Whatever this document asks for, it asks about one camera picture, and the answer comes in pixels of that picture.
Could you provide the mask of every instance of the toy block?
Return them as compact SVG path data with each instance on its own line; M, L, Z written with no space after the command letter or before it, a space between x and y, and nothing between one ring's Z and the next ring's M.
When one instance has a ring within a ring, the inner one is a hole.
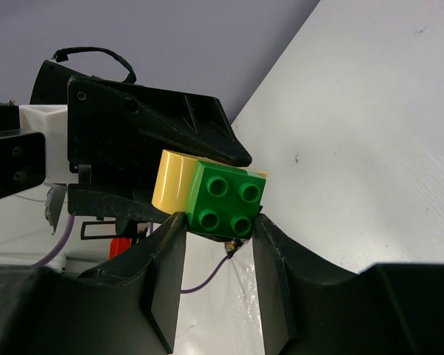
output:
M198 161L186 205L189 230L249 239L265 182L254 172Z
M223 165L207 158L164 150L153 191L152 205L168 214L186 211L198 161ZM264 178L267 175L264 172L257 172L257 174Z

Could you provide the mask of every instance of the gray wall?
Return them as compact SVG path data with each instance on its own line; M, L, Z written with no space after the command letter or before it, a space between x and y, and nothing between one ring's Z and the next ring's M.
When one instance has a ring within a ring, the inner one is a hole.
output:
M0 101L29 101L42 61L62 47L107 47L137 83L214 95L240 112L319 0L1 0ZM102 54L74 55L85 73L123 80Z

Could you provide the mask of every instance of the green toy block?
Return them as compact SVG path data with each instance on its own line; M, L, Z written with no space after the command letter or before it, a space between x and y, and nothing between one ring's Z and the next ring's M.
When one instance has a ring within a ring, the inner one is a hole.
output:
M186 205L189 230L249 239L265 182L254 172L198 161Z

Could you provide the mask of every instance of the yellow toy block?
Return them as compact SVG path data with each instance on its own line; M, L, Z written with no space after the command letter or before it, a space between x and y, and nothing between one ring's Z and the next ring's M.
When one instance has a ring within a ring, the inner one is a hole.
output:
M168 214L186 210L195 164L198 160L220 164L207 158L163 150L151 201L154 207ZM268 175L265 172L256 173L264 178Z

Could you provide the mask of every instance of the green stud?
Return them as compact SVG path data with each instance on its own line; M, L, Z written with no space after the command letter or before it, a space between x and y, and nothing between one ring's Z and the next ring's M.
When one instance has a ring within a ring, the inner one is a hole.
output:
M246 203L258 202L261 197L260 188L253 183L242 184L238 190L238 193L242 201Z
M220 176L212 176L207 180L207 191L213 197L223 197L229 191L229 184Z
M204 209L199 214L199 224L205 231L213 231L219 227L219 216L212 209Z
M247 217L235 216L230 221L233 232L239 236L244 237L252 230L252 223Z

